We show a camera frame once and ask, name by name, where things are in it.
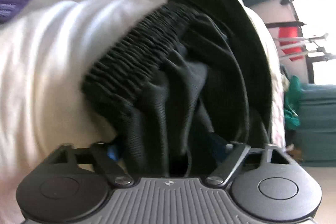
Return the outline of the teal curtain right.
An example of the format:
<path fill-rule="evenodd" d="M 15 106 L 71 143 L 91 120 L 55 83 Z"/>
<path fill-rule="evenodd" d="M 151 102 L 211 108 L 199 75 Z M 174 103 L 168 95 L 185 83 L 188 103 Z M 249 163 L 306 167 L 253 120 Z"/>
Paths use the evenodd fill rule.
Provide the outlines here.
<path fill-rule="evenodd" d="M 304 84 L 294 145 L 302 164 L 335 167 L 335 85 Z"/>

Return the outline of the white shirt torso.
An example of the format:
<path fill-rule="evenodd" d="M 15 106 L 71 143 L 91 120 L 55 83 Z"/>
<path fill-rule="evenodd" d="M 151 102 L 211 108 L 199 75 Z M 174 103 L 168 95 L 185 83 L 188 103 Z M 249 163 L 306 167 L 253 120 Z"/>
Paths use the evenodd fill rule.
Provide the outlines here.
<path fill-rule="evenodd" d="M 84 100 L 89 67 L 167 0 L 62 1 L 1 30 L 1 223 L 21 223 L 21 180 L 64 143 L 115 136 Z"/>

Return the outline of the pastel tie-dye bed sheet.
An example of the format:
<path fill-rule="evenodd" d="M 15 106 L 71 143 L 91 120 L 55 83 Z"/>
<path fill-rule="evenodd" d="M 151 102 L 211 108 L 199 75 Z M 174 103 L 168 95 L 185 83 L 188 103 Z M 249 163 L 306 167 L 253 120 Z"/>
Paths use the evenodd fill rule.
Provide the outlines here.
<path fill-rule="evenodd" d="M 271 81 L 272 81 L 272 111 L 271 111 L 271 136 L 270 142 L 283 151 L 286 150 L 284 129 L 284 89 L 280 71 L 280 62 L 276 45 L 263 20 L 256 12 L 244 7 L 252 22 L 266 55 Z"/>

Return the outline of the green cloth bag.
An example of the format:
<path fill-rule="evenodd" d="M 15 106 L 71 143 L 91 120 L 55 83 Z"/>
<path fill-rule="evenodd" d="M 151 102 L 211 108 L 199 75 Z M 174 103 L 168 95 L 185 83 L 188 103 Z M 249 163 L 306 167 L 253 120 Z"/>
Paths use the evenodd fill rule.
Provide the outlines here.
<path fill-rule="evenodd" d="M 287 130 L 296 130 L 300 126 L 299 106 L 303 96 L 301 82 L 297 76 L 292 76 L 289 86 L 284 92 L 284 118 Z"/>

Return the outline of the black shorts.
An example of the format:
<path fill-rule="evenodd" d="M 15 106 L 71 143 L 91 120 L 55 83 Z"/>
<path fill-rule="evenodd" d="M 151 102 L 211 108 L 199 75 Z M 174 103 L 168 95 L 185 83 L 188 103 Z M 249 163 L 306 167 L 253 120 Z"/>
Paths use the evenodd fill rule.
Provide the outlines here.
<path fill-rule="evenodd" d="M 82 91 L 131 175 L 209 174 L 226 143 L 270 138 L 270 69 L 238 0 L 168 0 L 93 64 Z"/>

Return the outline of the white tripod stand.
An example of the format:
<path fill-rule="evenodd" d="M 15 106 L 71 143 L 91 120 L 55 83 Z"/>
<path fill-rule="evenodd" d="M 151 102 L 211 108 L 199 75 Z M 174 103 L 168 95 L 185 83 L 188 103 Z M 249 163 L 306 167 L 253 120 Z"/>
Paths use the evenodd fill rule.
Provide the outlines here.
<path fill-rule="evenodd" d="M 324 58 L 327 60 L 334 59 L 334 55 L 327 52 L 324 47 L 321 47 L 317 44 L 320 40 L 326 40 L 328 34 L 324 34 L 322 36 L 314 36 L 312 38 L 304 38 L 304 37 L 292 37 L 292 38 L 273 38 L 274 42 L 279 42 L 278 50 L 284 52 L 284 55 L 280 56 L 279 59 L 294 59 L 296 57 L 307 56 L 312 53 L 323 53 Z M 315 44 L 316 49 L 312 51 L 304 50 L 304 47 L 307 44 Z M 285 50 L 290 50 L 293 48 L 299 48 L 299 52 L 291 52 L 285 53 Z"/>

